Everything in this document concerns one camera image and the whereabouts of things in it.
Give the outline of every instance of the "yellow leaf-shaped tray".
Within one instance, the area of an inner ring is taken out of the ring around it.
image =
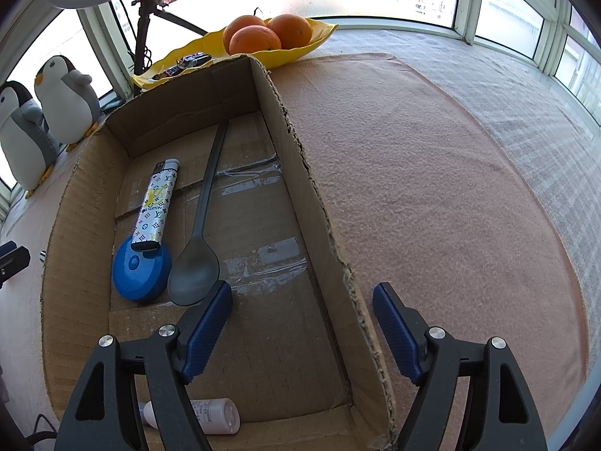
[[[265,23],[269,22],[270,20],[271,19],[268,18],[265,20]],[[257,58],[267,69],[272,70],[278,66],[282,66],[283,64],[295,61],[318,48],[338,27],[338,24],[328,24],[319,20],[313,20],[311,18],[308,18],[307,21],[313,30],[313,34],[311,35],[309,44],[307,44],[305,47],[280,49],[276,51],[259,51],[254,52],[251,54],[251,56]],[[151,67],[149,67],[144,74],[140,76],[134,75],[131,77],[131,79],[140,88],[151,89],[157,85],[161,85],[169,80],[172,80],[175,76],[170,78],[161,78],[160,80],[154,80],[153,76],[156,76],[166,69],[175,66],[177,61],[185,56],[189,56],[197,52],[204,52],[206,54],[210,54],[213,58],[211,61],[206,62],[202,66],[188,68],[187,70],[183,70],[180,74],[191,73],[193,71],[211,66],[211,64],[220,59],[229,58],[230,55],[223,47],[222,34],[224,30],[225,29],[221,29],[218,32],[210,32],[200,39],[196,39],[186,44],[184,47],[180,47],[179,49],[171,51],[163,59],[155,62]]]

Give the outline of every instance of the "orange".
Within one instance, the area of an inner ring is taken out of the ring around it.
[[[235,18],[223,31],[223,47],[225,52],[230,53],[230,41],[236,32],[249,25],[261,25],[265,26],[263,20],[254,15],[242,15],[241,17]]]
[[[292,14],[282,14],[272,18],[267,27],[277,34],[282,42],[282,49],[305,47],[313,33],[306,19]]]
[[[282,49],[277,35],[265,25],[250,25],[236,32],[230,41],[230,54],[251,54]]]

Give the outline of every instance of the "white lighter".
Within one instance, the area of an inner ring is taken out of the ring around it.
[[[152,251],[160,247],[179,165],[176,159],[165,159],[154,167],[131,237],[134,251]]]

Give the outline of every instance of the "blue round object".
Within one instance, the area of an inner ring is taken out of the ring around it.
[[[138,253],[131,248],[129,236],[116,252],[112,279],[123,298],[146,303],[165,289],[170,271],[171,254],[167,246],[161,244],[157,250]]]

